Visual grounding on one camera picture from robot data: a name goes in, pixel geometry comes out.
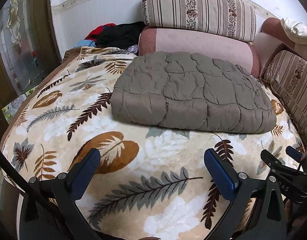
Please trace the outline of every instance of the floral striped pillow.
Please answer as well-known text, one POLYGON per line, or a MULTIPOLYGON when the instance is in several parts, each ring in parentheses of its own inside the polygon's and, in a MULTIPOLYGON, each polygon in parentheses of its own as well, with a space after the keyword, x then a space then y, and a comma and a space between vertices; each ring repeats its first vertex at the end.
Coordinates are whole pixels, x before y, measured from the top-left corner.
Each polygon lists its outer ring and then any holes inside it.
POLYGON ((240 0, 142 0, 149 26, 188 29, 251 42, 256 15, 240 0))
POLYGON ((283 50, 270 62, 265 80, 289 110, 307 144, 307 62, 283 50))

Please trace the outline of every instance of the leaf-patterned blanket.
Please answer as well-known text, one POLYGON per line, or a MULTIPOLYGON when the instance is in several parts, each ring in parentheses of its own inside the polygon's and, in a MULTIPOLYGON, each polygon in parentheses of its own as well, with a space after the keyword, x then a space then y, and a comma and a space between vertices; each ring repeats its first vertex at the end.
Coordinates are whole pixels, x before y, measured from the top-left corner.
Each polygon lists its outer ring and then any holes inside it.
MULTIPOLYGON (((99 168, 76 202, 92 226, 128 240, 203 239, 228 205, 204 166, 206 149, 214 148, 252 178, 268 174, 262 149, 296 167, 285 148, 303 151, 303 144, 279 100, 263 84, 277 116, 275 128, 264 134, 171 130, 113 120, 113 86, 134 58, 117 48, 82 47, 25 102, 2 152, 26 180, 52 179, 90 148, 98 148, 99 168)), ((250 200, 238 229, 252 205, 250 200)))

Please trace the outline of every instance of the metal screw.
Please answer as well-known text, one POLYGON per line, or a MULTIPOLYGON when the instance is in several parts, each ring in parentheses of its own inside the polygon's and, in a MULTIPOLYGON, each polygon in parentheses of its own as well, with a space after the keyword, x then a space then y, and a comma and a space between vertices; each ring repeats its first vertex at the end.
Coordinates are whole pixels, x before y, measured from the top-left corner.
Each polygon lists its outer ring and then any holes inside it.
POLYGON ((36 179, 37 179, 36 177, 31 177, 31 178, 29 179, 29 182, 30 182, 30 183, 34 183, 34 182, 36 181, 36 179))
POLYGON ((64 179, 65 177, 67 177, 67 173, 62 172, 58 175, 58 179, 64 179))
POLYGON ((247 174, 244 173, 244 172, 240 172, 240 173, 239 173, 239 178, 241 178, 241 179, 246 179, 246 178, 247 178, 247 174))
POLYGON ((276 182, 276 178, 275 178, 274 176, 269 176, 269 180, 270 180, 271 182, 276 182))

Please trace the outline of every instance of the white cloth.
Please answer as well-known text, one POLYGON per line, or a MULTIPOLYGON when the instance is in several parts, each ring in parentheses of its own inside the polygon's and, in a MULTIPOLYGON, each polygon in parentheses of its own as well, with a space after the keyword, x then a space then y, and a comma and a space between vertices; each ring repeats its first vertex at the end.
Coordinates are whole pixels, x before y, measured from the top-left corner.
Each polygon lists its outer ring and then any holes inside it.
POLYGON ((282 18, 280 23, 290 40, 307 45, 307 26, 305 24, 289 18, 282 18))

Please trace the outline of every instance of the gray quilt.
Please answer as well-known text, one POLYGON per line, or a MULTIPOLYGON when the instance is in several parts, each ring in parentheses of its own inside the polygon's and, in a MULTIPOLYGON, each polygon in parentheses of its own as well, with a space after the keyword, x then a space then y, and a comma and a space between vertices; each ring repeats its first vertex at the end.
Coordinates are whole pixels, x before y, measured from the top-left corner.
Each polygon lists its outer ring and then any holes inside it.
POLYGON ((188 52, 137 57, 118 78, 111 109, 122 121, 179 129, 263 133, 276 124, 268 96, 244 68, 188 52))

